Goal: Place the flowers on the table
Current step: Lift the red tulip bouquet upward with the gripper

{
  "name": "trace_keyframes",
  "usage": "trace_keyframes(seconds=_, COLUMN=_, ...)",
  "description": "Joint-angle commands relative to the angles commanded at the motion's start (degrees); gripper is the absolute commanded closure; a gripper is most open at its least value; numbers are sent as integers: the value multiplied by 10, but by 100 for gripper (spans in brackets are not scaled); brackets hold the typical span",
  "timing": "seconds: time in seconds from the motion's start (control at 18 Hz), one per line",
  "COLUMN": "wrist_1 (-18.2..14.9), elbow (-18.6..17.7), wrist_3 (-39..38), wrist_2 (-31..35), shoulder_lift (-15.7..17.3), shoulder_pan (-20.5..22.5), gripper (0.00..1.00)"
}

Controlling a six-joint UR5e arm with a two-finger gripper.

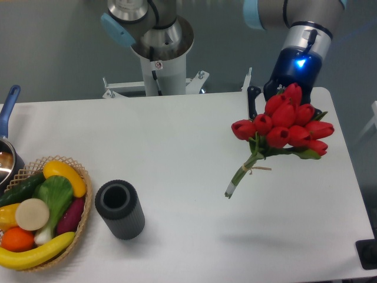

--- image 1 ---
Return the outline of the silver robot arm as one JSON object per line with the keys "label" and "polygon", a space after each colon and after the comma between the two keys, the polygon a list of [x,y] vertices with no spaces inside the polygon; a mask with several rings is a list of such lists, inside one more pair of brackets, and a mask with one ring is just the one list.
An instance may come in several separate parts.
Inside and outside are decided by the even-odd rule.
{"label": "silver robot arm", "polygon": [[[310,94],[328,53],[346,1],[244,1],[243,18],[253,29],[286,27],[288,34],[263,88],[245,85],[249,117],[259,94],[271,98],[279,87],[298,83],[302,103]],[[117,44],[140,58],[148,96],[186,94],[186,54],[193,29],[177,14],[176,1],[108,1],[101,25]]]}

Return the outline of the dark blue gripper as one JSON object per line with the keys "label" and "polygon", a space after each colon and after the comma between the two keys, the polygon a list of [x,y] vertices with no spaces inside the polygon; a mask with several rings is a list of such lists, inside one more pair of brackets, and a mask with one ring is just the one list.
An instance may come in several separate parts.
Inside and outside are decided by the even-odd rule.
{"label": "dark blue gripper", "polygon": [[[297,83],[302,89],[301,104],[311,103],[310,95],[321,68],[322,60],[319,56],[305,54],[302,50],[295,48],[283,49],[279,54],[269,81],[263,87],[265,101],[277,94],[277,88],[280,85],[288,87]],[[256,99],[259,94],[259,87],[251,85],[247,88],[249,119],[254,119],[257,116]],[[322,116],[323,112],[316,108],[312,120],[321,120]]]}

